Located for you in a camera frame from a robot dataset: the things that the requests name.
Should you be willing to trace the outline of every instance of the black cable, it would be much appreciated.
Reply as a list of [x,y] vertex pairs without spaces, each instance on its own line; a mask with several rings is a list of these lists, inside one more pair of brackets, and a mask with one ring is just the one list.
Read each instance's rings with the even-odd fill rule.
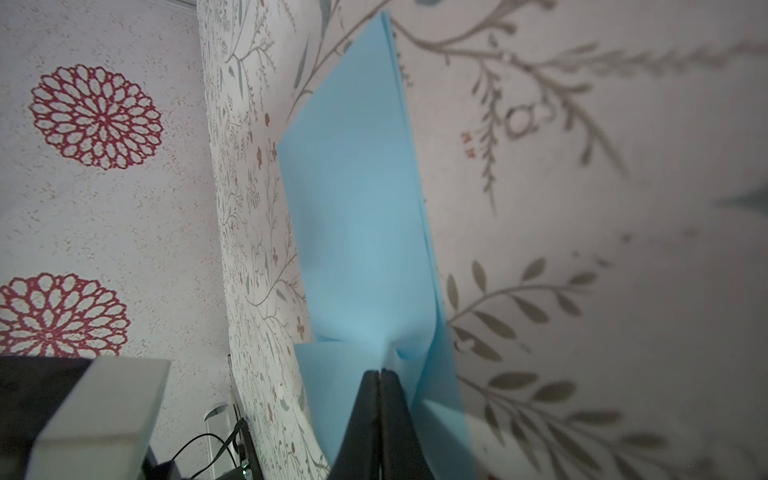
[[[182,453],[184,451],[184,449],[189,446],[190,443],[194,442],[197,439],[202,439],[203,437],[214,437],[214,438],[216,438],[216,440],[221,442],[222,445],[224,444],[224,440],[222,440],[221,437],[216,435],[215,433],[201,433],[198,436],[196,436],[195,438],[191,439],[186,444],[184,444],[184,446],[181,447],[178,452],[176,452],[176,455],[174,455],[174,457],[171,459],[171,461],[175,460],[176,457],[178,457],[179,454]],[[235,468],[237,468],[239,465],[237,464],[237,462],[235,462],[235,458],[232,456],[232,452],[230,452],[230,450],[227,449],[227,453],[230,454],[230,458],[232,459],[232,465],[235,465]]]
[[226,440],[224,440],[224,442],[223,442],[223,443],[224,443],[224,445],[222,445],[222,446],[221,446],[221,448],[219,449],[219,452],[216,454],[216,456],[214,457],[214,459],[213,459],[213,460],[211,460],[211,461],[210,461],[210,463],[209,463],[208,465],[206,465],[206,466],[205,466],[205,468],[203,468],[202,470],[200,470],[198,473],[196,473],[196,474],[192,475],[192,476],[190,477],[190,480],[194,480],[195,478],[197,478],[197,476],[198,476],[199,474],[201,474],[201,473],[205,472],[206,470],[208,470],[208,469],[210,468],[210,466],[211,466],[211,465],[213,465],[213,464],[214,464],[214,462],[215,462],[216,460],[218,460],[218,459],[219,459],[219,457],[221,457],[221,454],[223,454],[223,453],[224,453],[224,450],[227,450],[227,451],[229,451],[229,449],[228,449],[227,447],[228,447],[228,446],[230,445],[230,443],[232,443],[232,441],[235,439],[235,437],[237,436],[237,433],[240,431],[240,429],[242,429],[242,428],[243,428],[243,425],[245,425],[245,419],[240,419],[240,420],[238,420],[238,421],[237,421],[237,423],[235,424],[235,428],[232,430],[232,433],[230,433],[230,436],[228,436],[228,437],[227,437],[227,439],[226,439]]

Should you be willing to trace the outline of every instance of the red flower pattern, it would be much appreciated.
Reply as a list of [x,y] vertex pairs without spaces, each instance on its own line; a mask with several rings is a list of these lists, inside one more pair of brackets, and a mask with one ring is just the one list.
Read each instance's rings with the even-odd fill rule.
[[83,165],[128,168],[161,144],[160,112],[138,85],[101,67],[60,67],[32,89],[45,141]]
[[41,273],[0,286],[0,355],[118,355],[130,323],[96,280]]

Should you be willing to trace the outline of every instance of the gray leaf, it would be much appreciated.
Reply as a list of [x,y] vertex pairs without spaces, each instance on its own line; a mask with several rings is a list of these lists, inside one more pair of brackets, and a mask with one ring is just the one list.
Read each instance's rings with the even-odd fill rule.
[[568,315],[573,315],[573,316],[581,315],[581,310],[579,310],[578,305],[576,305],[576,303],[573,300],[569,299],[562,293],[558,293],[557,298],[558,298],[558,305]]
[[639,449],[663,449],[667,439],[655,433],[631,433],[621,437],[621,443]]
[[579,273],[578,275],[575,275],[573,278],[571,278],[568,283],[571,285],[590,285],[591,283],[594,283],[595,280],[598,279],[598,275],[596,273],[592,272],[583,272]]
[[488,386],[502,390],[517,390],[536,383],[538,375],[526,372],[504,372],[488,382]]
[[490,403],[485,404],[485,421],[488,422],[488,426],[491,427],[491,431],[496,435],[499,443],[504,445],[504,437],[502,436],[501,429],[498,427],[498,420]]
[[571,477],[568,476],[568,473],[565,471],[565,468],[563,468],[563,465],[560,463],[560,460],[558,460],[558,457],[554,454],[552,449],[548,449],[549,451],[549,459],[552,461],[552,470],[554,470],[554,477],[557,480],[571,480]]
[[446,287],[448,290],[448,301],[451,303],[451,306],[454,310],[458,309],[458,289],[456,288],[456,280],[453,278],[453,275],[448,275],[448,285]]
[[616,462],[616,468],[621,473],[621,476],[625,480],[644,480],[640,472],[634,469],[629,462],[621,458],[619,455],[614,455],[614,462]]
[[588,425],[614,425],[621,421],[623,415],[615,410],[576,412],[565,419],[566,422],[581,422]]
[[306,50],[310,46],[310,40],[306,40],[304,45],[304,53],[301,54],[301,60],[299,60],[299,70],[296,72],[296,80],[293,81],[293,87],[298,88],[301,82],[301,75],[304,73],[304,63],[306,62]]
[[477,260],[472,261],[472,276],[475,278],[475,283],[478,284],[480,290],[485,293],[485,287],[488,279],[485,277],[485,270]]
[[491,331],[496,335],[506,339],[515,339],[518,337],[512,327],[502,322],[495,316],[489,313],[480,312],[478,310],[476,310],[474,313],[485,324],[485,326],[491,329]]
[[518,306],[520,307],[520,310],[522,310],[525,316],[528,317],[528,319],[531,320],[532,322],[546,323],[549,321],[549,315],[547,315],[547,313],[544,310],[538,308],[533,303],[520,298],[519,296],[515,296],[515,295],[510,295],[510,296],[518,304]]
[[544,259],[544,257],[537,258],[533,262],[531,262],[528,267],[525,268],[525,272],[523,272],[523,278],[522,281],[530,280],[532,278],[536,278],[537,276],[541,275],[544,272],[544,268],[547,266],[547,260]]
[[326,36],[326,28],[331,21],[331,0],[320,0],[320,36]]
[[576,384],[567,380],[541,387],[534,395],[536,402],[556,403],[570,399],[576,392]]
[[468,339],[472,339],[475,342],[475,346],[472,347],[472,352],[484,359],[491,360],[492,362],[501,362],[502,356],[499,355],[496,350],[493,350],[489,344],[483,342],[477,336],[463,328],[455,326],[453,329],[456,331],[456,335],[462,342]]
[[518,445],[520,445],[520,449],[525,454],[525,457],[536,470],[541,471],[541,465],[538,463],[538,458],[536,458],[533,447],[531,447],[528,437],[525,436],[525,432],[523,432],[522,427],[515,421],[515,419],[512,419],[511,421],[511,430],[512,436],[518,441]]
[[565,432],[555,428],[552,424],[548,423],[547,427],[549,428],[550,433],[554,437],[554,439],[560,444],[560,446],[568,452],[568,454],[573,457],[574,459],[578,460],[579,462],[583,463],[587,467],[595,470],[596,472],[602,472],[603,469],[600,467],[600,464],[598,464],[594,458],[592,458],[592,455],[589,455],[586,450],[584,450],[581,445],[576,443],[575,440],[573,440],[571,437],[565,434]]

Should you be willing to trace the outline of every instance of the wallpaper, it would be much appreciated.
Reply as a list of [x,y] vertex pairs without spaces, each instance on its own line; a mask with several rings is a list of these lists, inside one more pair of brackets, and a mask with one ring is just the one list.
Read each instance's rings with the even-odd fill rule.
[[383,9],[477,477],[762,478],[764,2],[202,0],[230,348],[265,478],[329,471],[275,144]]
[[[168,460],[227,398],[226,307],[194,14],[3,2],[0,354],[171,359]],[[191,475],[204,442],[178,457]]]

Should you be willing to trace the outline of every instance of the light blue sheet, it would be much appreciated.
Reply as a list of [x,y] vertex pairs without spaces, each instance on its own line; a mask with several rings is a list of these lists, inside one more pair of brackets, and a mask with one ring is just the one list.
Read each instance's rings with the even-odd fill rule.
[[400,377],[435,474],[470,478],[390,28],[386,13],[370,22],[277,147],[316,337],[295,346],[296,358],[315,435],[332,463],[362,374],[388,368]]

